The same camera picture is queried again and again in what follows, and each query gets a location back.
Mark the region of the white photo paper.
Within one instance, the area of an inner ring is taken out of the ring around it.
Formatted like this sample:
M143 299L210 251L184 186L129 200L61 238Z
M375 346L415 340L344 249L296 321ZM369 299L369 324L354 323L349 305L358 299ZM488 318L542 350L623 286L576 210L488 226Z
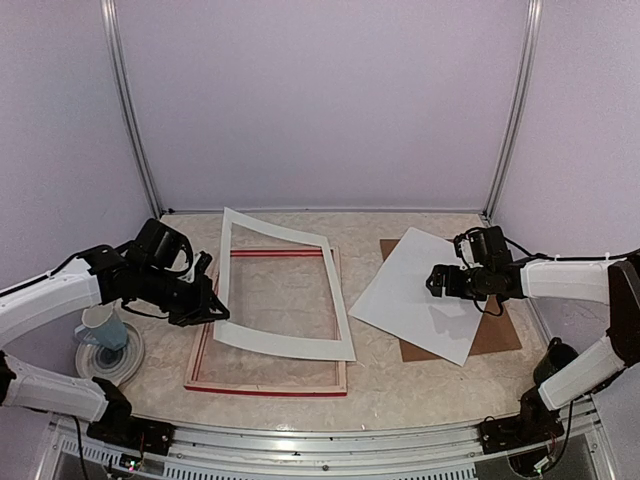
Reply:
M461 264L453 244L409 228L349 315L462 366L476 337L481 313L470 300L431 294L426 280L439 264Z

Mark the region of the wooden red photo frame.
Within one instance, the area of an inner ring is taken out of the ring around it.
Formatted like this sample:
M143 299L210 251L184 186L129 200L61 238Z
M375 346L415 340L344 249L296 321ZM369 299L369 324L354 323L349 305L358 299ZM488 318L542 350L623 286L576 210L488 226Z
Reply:
M313 258L323 257L320 247L256 247L248 249L232 249L230 257L238 258ZM216 394L292 397L292 398L331 398L345 397L347 388L347 364L345 361L334 361L331 372L335 374L332 385L274 385L265 383L241 383L205 381L200 379L203 364L208 353L208 345L213 342L213 330L219 322L203 325L196 334L189 362L186 367L183 386L186 390Z

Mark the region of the clear acrylic sheet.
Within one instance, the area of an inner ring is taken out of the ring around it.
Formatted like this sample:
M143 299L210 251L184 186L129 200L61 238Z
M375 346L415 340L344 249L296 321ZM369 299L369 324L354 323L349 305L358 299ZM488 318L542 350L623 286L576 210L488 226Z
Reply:
M235 324L285 336L336 340L323 258L231 258L228 308ZM208 345L200 379L274 385L332 385L334 361L264 355Z

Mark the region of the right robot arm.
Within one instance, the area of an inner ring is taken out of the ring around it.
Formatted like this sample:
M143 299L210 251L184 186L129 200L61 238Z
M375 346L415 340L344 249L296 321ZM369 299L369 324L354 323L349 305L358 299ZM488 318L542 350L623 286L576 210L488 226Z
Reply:
M538 313L559 314L567 326L580 320L601 328L592 345L576 350L554 337L534 370L534 385L517 414L487 418L479 426L487 453L569 433L560 411L608 387L639 363L639 252L551 256L521 251L500 227L472 228L453 240L460 265L438 264L425 286L434 297L527 300Z

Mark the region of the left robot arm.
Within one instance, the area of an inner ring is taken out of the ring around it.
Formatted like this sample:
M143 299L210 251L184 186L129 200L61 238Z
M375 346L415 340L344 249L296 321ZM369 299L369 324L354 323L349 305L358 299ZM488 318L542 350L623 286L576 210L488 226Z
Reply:
M98 245L1 293L1 342L8 344L67 314L113 301L142 300L179 327L227 320L206 270L212 258L195 254L186 236L149 219L137 237L118 247ZM165 451L174 427L132 414L111 381L72 378L1 355L1 404L87 421L89 437L134 449Z

